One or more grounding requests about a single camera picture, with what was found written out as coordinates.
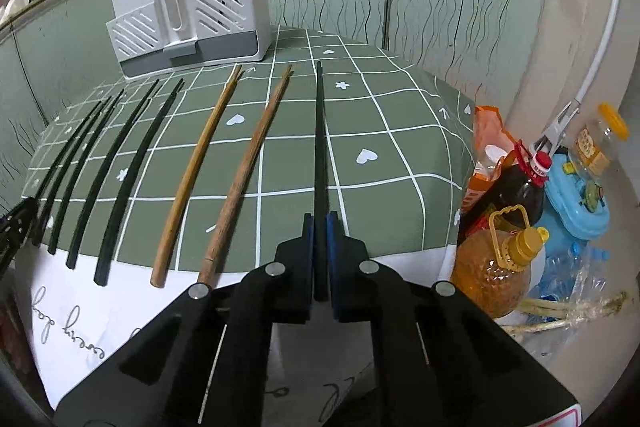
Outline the dark soy sauce bottle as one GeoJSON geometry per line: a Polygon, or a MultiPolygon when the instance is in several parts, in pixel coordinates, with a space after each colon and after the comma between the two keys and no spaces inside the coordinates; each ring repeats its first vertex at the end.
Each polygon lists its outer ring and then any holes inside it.
{"type": "Polygon", "coordinates": [[[518,141],[509,154],[513,162],[501,168],[500,176],[460,221],[458,245],[472,233],[488,229],[489,215],[503,208],[522,205],[530,225],[536,225],[544,210],[544,184],[552,166],[546,152],[529,153],[518,141]]]}

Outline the yellow lid glass jar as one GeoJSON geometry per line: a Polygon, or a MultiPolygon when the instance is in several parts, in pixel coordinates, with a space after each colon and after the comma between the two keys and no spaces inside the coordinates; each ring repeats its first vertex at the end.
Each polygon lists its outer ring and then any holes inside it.
{"type": "Polygon", "coordinates": [[[600,103],[578,129],[568,157],[579,176],[598,181],[617,158],[629,135],[626,121],[617,109],[608,102],[600,103]]]}

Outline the wooden chopstick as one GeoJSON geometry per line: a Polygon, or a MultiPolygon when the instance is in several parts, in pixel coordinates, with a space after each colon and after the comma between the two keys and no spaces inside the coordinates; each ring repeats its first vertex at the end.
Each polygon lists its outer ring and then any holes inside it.
{"type": "Polygon", "coordinates": [[[250,138],[250,144],[248,144],[240,165],[238,169],[236,169],[230,190],[224,201],[224,205],[221,207],[214,234],[205,251],[201,269],[200,272],[198,272],[198,283],[205,285],[212,283],[214,275],[218,272],[222,257],[224,257],[224,254],[228,251],[235,220],[236,217],[238,217],[242,205],[243,195],[248,182],[250,182],[250,177],[252,176],[259,152],[262,149],[262,144],[264,144],[266,139],[270,124],[277,114],[279,104],[282,101],[286,89],[288,89],[292,75],[293,65],[288,64],[250,138]]]}
{"type": "Polygon", "coordinates": [[[240,64],[236,64],[230,75],[229,81],[224,85],[219,98],[210,112],[203,130],[196,142],[196,147],[190,157],[186,170],[184,170],[182,179],[178,186],[174,202],[168,212],[168,216],[160,236],[154,263],[152,266],[152,274],[150,284],[156,288],[163,288],[166,284],[171,256],[174,252],[176,240],[181,227],[186,205],[188,205],[193,187],[198,174],[200,173],[206,152],[212,141],[213,134],[219,124],[220,118],[226,109],[232,95],[243,75],[243,69],[240,64]]]}

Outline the orange snack bag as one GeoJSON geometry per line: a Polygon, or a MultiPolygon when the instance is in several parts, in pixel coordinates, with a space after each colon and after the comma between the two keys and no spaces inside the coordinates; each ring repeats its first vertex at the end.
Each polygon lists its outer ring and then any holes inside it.
{"type": "Polygon", "coordinates": [[[475,167],[462,199],[465,215],[515,162],[516,140],[494,106],[476,106],[473,119],[475,167]]]}

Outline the blue plastic container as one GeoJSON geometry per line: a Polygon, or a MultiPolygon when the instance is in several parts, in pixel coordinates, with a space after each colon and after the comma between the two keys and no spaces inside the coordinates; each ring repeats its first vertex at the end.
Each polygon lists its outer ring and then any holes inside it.
{"type": "Polygon", "coordinates": [[[554,154],[544,184],[544,211],[538,221],[550,234],[546,256],[566,253],[573,244],[585,247],[608,231],[610,219],[610,206],[601,187],[574,173],[566,154],[554,154]]]}

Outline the cooking oil bottle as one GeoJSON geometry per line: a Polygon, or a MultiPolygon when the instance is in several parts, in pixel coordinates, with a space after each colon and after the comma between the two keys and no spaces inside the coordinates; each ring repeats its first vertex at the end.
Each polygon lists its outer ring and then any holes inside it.
{"type": "Polygon", "coordinates": [[[492,319],[515,310],[528,293],[532,262],[544,248],[549,232],[532,227],[523,205],[492,212],[488,228],[473,232],[457,248],[450,281],[492,319]],[[524,228],[506,232],[496,228],[496,220],[518,212],[524,228]]]}

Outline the white grey utensil holder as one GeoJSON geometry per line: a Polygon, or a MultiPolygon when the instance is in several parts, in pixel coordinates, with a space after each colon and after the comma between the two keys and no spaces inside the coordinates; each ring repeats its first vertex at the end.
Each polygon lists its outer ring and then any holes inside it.
{"type": "Polygon", "coordinates": [[[268,0],[111,0],[106,30],[134,78],[196,64],[258,62],[271,44],[268,0]]]}

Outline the green checked tablecloth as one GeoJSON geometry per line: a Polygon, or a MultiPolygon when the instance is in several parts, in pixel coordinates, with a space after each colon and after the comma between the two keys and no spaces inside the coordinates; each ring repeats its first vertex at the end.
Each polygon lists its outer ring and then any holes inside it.
{"type": "Polygon", "coordinates": [[[316,64],[323,69],[329,200],[345,231],[407,280],[428,285],[454,263],[460,206],[473,164],[473,102],[397,55],[324,31],[277,28],[264,59],[248,64],[206,152],[186,206],[163,288],[150,284],[160,236],[186,165],[231,69],[218,65],[81,90],[41,135],[23,193],[44,205],[55,158],[96,103],[122,93],[113,142],[80,232],[76,268],[48,253],[55,196],[41,245],[17,261],[22,314],[51,404],[193,284],[236,169],[288,64],[293,75],[259,152],[224,257],[221,284],[271,261],[314,209],[316,64]],[[120,184],[160,109],[122,219],[108,282],[93,282],[120,184]]]}

